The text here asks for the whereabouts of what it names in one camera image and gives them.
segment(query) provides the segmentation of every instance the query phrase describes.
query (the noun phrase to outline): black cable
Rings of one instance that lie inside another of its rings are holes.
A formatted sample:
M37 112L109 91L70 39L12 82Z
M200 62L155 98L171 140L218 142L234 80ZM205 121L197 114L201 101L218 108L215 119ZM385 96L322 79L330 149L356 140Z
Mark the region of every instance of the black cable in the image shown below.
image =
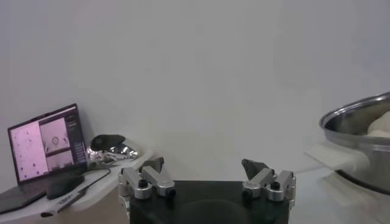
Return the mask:
M83 187L81 190L79 190L79 193L82 193L82 192L86 192L88 188L90 188L90 186L92 186L93 184L95 184L96 182L98 182L99 180L105 178L108 174L111 173L111 169L109 168L101 168L101 169L98 169L98 170L108 170L107 173L105 173L103 176L99 177L98 179L94 180L92 183L88 184L87 186Z

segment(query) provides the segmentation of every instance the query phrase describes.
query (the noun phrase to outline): white table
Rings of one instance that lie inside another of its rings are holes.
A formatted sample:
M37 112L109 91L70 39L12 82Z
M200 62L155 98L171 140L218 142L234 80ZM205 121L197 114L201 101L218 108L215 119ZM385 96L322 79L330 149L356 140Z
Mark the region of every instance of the white table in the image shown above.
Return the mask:
M147 150L143 151L142 155L138 159L135 159L133 161L125 160L117 162L116 164L118 166L111 168L111 174L107 175L105 178L92 185L87 190L86 195L84 195L82 198L80 198L74 204L67 208L67 212L79 212L95 205L98 201L100 201L103 197L105 197L108 193L110 193L114 188L117 187L118 173L121 168L134 167L137 169L146 160L151 159L153 155L154 152L152 150ZM69 194L76 193L86 185L90 184L94 180L104 175L106 172L107 170L98 170L87 174L85 176L85 181ZM50 210L51 207L53 207L57 202L59 202L66 196L67 195L64 195L54 200L48 200L46 197L43 197L23 209L0 215L0 223L20 223L21 220L23 221L23 223L33 223L42 220L44 218L42 218L40 214L44 211Z

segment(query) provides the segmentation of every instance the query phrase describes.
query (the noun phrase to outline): black screw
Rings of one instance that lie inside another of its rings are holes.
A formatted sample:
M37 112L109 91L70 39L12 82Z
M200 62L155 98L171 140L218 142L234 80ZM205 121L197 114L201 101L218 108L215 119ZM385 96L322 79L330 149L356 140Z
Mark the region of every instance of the black screw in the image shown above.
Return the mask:
M271 183L271 189L272 190L279 190L280 189L280 183L276 182L276 181L272 182Z
M145 188L145 187L147 187L147 184L148 184L147 180L141 179L138 182L138 187L139 188Z

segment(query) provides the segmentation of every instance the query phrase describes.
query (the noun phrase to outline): metal bracket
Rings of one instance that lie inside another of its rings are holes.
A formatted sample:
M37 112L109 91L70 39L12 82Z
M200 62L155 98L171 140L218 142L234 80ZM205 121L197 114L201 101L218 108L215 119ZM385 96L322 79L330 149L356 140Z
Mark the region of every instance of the metal bracket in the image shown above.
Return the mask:
M262 189L273 180L274 171L262 169L251 180L243 182L243 197L248 200L260 197Z
M151 166L142 167L141 177L151 182L159 195L166 198L172 198L176 195L175 182L158 173Z
M152 185L142 179L135 169L123 168L121 174L122 182L126 181L126 184L131 186L135 198L143 200L152 196Z
M274 182L266 186L267 199L270 201L289 200L290 209L295 205L296 176L293 172L283 170Z

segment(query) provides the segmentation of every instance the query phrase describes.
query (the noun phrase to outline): white backdrop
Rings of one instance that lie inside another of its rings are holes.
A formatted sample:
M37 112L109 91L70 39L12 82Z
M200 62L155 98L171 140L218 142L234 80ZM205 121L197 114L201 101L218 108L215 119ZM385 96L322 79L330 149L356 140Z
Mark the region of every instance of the white backdrop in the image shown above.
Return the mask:
M241 180L242 158L309 169L319 118L389 89L387 0L0 6L0 191L16 185L7 127L74 102L87 141L119 133L175 179Z

